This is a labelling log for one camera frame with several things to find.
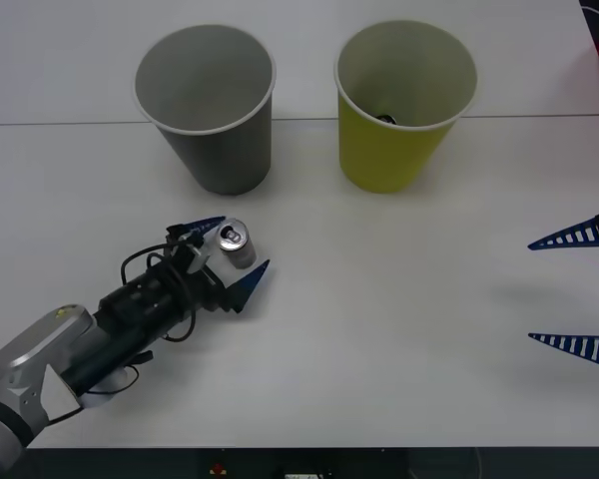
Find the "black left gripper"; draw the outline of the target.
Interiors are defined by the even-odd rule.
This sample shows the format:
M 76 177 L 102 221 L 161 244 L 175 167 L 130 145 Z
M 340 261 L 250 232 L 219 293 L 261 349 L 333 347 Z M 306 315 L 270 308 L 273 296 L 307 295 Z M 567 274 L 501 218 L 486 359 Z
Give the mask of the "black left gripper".
M 226 219 L 211 217 L 167 227 L 167 241 L 202 238 Z M 166 335 L 203 308 L 240 313 L 263 278 L 267 259 L 225 288 L 219 278 L 203 268 L 192 274 L 171 267 L 151 267 L 107 295 L 99 303 L 97 324 L 110 336 L 139 331 L 149 341 Z

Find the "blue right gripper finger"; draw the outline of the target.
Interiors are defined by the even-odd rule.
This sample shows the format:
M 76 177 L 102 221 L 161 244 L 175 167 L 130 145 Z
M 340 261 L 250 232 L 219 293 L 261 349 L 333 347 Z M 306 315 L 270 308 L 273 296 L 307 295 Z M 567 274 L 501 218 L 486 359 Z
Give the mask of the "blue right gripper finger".
M 599 336 L 528 333 L 528 337 L 570 355 L 599 365 Z
M 599 215 L 532 242 L 530 250 L 599 247 Z

